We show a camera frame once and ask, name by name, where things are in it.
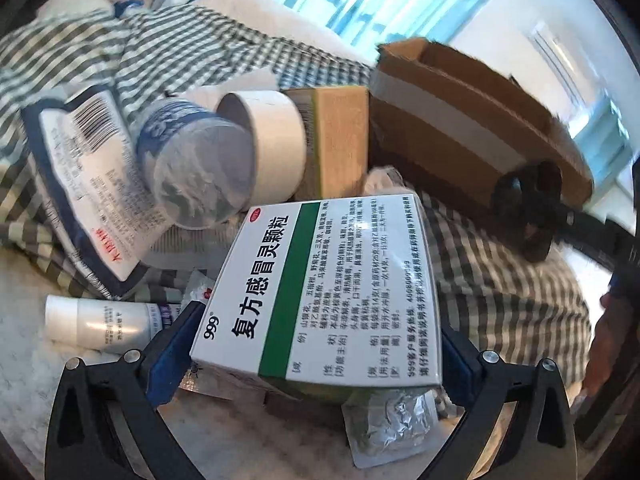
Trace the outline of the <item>brown cardboard box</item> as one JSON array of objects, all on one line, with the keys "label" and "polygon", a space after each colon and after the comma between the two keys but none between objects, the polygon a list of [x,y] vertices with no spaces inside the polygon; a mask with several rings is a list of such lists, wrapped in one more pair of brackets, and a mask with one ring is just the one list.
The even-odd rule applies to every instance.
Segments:
[{"label": "brown cardboard box", "polygon": [[486,222],[498,179],[552,160],[570,206],[594,182],[562,122],[512,80],[425,38],[382,44],[369,80],[370,163],[392,165],[415,188]]}]

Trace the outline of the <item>white green medicine box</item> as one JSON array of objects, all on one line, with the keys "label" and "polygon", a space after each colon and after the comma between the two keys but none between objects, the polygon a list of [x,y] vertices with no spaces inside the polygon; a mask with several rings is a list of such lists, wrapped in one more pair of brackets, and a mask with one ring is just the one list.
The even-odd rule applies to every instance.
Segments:
[{"label": "white green medicine box", "polygon": [[438,305],[416,196],[250,209],[191,358],[272,384],[439,386]]}]

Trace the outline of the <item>clear blue-label plastic jar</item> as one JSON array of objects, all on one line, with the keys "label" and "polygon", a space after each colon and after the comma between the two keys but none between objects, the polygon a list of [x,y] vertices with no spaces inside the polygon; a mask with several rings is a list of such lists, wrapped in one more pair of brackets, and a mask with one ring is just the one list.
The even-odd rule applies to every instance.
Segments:
[{"label": "clear blue-label plastic jar", "polygon": [[145,183],[179,228],[210,229],[237,214],[253,193],[253,135],[208,108],[157,100],[137,117],[134,138]]}]

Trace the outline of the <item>white cream tube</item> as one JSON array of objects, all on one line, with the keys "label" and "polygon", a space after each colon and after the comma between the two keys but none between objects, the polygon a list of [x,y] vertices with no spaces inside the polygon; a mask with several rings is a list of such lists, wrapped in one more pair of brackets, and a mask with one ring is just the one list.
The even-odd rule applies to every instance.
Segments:
[{"label": "white cream tube", "polygon": [[49,295],[44,327],[61,344],[111,354],[142,350],[182,311],[180,304],[145,304]]}]

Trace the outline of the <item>tan cardboard small box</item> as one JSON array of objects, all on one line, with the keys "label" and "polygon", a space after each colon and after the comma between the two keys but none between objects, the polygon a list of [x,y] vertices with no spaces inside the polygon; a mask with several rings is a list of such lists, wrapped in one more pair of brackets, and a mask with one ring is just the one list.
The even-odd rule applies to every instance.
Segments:
[{"label": "tan cardboard small box", "polygon": [[306,131],[306,165],[296,200],[360,194],[368,173],[369,91],[363,86],[290,89]]}]

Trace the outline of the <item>white fluffy blanket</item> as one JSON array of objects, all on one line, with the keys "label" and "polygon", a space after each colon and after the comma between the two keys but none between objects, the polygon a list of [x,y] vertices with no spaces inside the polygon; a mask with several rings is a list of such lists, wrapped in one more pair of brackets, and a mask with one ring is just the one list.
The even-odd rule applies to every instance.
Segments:
[{"label": "white fluffy blanket", "polygon": [[[44,0],[27,11],[26,21],[35,18],[53,18],[61,15],[80,15],[92,12],[116,14],[116,6],[130,0]],[[143,3],[173,4],[193,3],[196,6],[219,12],[235,21],[268,36],[285,38],[316,47],[341,58],[372,65],[362,53],[349,46],[335,32],[311,23],[309,18],[292,11],[274,0],[136,0]]]}]

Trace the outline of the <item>green checkered cloth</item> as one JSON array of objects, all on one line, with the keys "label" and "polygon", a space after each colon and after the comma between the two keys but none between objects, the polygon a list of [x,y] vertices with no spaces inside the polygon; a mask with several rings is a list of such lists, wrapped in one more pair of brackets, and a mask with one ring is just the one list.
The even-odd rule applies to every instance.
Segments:
[{"label": "green checkered cloth", "polygon": [[[112,84],[128,119],[167,90],[220,84],[269,68],[282,89],[366,84],[370,68],[251,29],[202,6],[111,18],[34,21],[1,41],[1,240],[72,297],[96,296],[52,231],[29,165],[21,107],[60,84]],[[423,197],[442,314],[511,363],[558,363],[570,396],[585,375],[588,308],[557,249],[526,262],[446,200]]]}]

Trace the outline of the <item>blue white pouch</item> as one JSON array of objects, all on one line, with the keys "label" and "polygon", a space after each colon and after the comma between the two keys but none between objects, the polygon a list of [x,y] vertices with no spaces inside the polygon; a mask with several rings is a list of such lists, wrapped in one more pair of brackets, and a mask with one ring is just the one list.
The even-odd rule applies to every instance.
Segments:
[{"label": "blue white pouch", "polygon": [[38,191],[68,258],[100,295],[126,297],[170,221],[140,174],[116,92],[107,84],[54,88],[25,105],[21,120]]}]

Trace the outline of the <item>silver foil blister pack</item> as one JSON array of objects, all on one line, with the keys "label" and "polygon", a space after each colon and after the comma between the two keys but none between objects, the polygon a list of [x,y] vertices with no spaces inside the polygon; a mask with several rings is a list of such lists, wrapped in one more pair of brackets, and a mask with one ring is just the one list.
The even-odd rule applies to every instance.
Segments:
[{"label": "silver foil blister pack", "polygon": [[448,438],[434,393],[374,390],[342,405],[352,461],[358,469],[425,454],[430,462]]}]

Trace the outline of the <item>white tape roll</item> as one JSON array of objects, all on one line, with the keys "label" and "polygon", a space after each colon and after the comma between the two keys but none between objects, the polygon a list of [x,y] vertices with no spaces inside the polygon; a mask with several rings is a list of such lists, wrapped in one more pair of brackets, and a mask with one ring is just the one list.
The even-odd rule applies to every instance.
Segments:
[{"label": "white tape roll", "polygon": [[286,202],[303,180],[306,130],[294,102],[277,90],[225,94],[216,112],[250,133],[255,183],[247,207]]}]

